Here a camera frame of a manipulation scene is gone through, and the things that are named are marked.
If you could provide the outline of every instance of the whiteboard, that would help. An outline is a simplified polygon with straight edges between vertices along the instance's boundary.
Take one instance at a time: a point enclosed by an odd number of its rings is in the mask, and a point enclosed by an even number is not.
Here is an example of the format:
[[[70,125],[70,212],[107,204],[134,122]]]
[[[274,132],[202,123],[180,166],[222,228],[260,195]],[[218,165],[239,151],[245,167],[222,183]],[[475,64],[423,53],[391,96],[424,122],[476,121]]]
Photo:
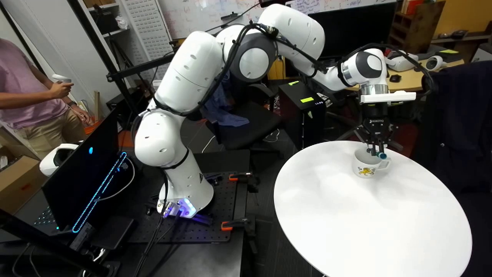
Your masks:
[[[305,14],[353,8],[396,0],[293,0],[291,7]],[[258,0],[158,0],[172,39],[187,37],[193,31],[205,31],[229,21],[220,18],[232,12],[241,14]],[[263,8],[257,6],[234,23],[257,22]]]

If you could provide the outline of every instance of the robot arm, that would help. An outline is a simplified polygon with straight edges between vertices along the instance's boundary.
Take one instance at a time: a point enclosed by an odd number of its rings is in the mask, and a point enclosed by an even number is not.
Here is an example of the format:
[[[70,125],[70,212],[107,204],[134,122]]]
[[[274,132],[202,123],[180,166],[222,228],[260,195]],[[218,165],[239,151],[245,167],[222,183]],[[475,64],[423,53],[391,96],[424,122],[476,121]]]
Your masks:
[[[319,23],[279,4],[267,7],[256,25],[232,25],[216,37],[205,32],[188,36],[147,111],[141,114],[135,137],[137,158],[147,165],[165,169],[169,177],[167,199],[180,206],[171,207],[170,214],[180,209],[181,216],[193,217],[213,196],[213,188],[204,180],[193,155],[181,142],[180,127],[185,116],[201,107],[215,91],[227,70],[241,80],[255,82],[264,77],[276,57],[282,55],[329,93],[359,84],[361,103],[369,119],[366,142],[373,145],[373,155],[377,154],[376,146],[384,151],[385,128],[389,127],[385,113],[387,103],[414,100],[415,93],[389,94],[386,64],[378,49],[354,53],[328,69],[316,67],[324,42]],[[166,206],[165,198],[161,190],[161,207]]]

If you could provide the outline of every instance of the round white table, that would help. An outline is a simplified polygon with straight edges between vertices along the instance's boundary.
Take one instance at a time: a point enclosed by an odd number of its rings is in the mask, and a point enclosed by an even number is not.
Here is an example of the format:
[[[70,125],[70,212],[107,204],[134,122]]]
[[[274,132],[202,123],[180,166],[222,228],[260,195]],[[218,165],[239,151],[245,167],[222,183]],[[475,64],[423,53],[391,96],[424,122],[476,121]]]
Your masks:
[[[365,144],[331,141],[290,158],[275,182],[285,235],[327,277],[459,277],[471,256],[470,226],[446,186],[416,162],[385,150],[387,173],[352,172]]]

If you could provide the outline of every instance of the computer monitor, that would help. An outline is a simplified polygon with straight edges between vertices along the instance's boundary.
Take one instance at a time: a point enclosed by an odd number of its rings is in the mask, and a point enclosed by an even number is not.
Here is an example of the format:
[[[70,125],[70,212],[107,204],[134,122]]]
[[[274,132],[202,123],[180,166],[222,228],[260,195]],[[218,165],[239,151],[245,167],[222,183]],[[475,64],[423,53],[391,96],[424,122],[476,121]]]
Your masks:
[[[94,209],[89,205],[92,197],[109,181],[106,176],[119,158],[116,116],[113,110],[43,184],[60,230],[72,228],[77,221],[83,225],[87,218],[81,214]]]
[[[310,14],[325,31],[321,58],[343,57],[368,43],[386,43],[397,3]]]

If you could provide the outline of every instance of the white mug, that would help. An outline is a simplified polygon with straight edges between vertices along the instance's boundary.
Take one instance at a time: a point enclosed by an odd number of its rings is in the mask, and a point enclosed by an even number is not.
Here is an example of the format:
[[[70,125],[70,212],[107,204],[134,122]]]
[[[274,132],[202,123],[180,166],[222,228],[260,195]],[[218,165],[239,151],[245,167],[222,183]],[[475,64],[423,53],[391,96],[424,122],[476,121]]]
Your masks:
[[[366,148],[354,152],[352,171],[360,178],[372,178],[378,170],[387,169],[391,164],[391,158],[382,160],[377,156],[371,156]]]

